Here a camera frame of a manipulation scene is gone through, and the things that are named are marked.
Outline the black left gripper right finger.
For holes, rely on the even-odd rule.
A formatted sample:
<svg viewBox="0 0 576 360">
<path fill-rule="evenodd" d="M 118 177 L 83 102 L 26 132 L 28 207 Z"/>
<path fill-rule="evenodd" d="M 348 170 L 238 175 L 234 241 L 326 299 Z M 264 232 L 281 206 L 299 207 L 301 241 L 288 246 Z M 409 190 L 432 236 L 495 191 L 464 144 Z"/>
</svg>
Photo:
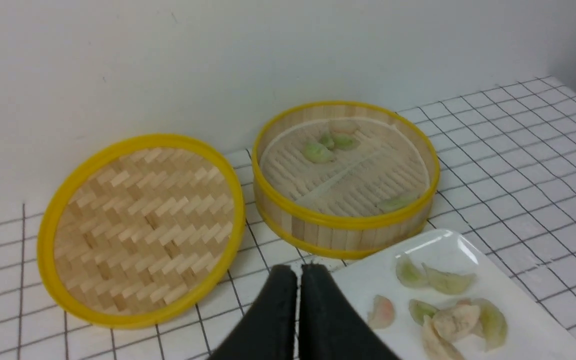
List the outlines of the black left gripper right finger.
<svg viewBox="0 0 576 360">
<path fill-rule="evenodd" d="M 398 359 L 350 305 L 324 265 L 305 264 L 301 271 L 301 360 Z"/>
</svg>

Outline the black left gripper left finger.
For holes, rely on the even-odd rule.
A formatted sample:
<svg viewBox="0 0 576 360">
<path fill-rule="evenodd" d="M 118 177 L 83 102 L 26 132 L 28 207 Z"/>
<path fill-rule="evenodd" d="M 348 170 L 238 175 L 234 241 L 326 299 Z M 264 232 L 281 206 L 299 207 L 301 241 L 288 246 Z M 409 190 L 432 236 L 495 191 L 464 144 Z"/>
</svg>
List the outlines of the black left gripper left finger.
<svg viewBox="0 0 576 360">
<path fill-rule="evenodd" d="M 297 275 L 291 267 L 274 265 L 249 310 L 209 358 L 292 360 L 297 292 Z"/>
</svg>

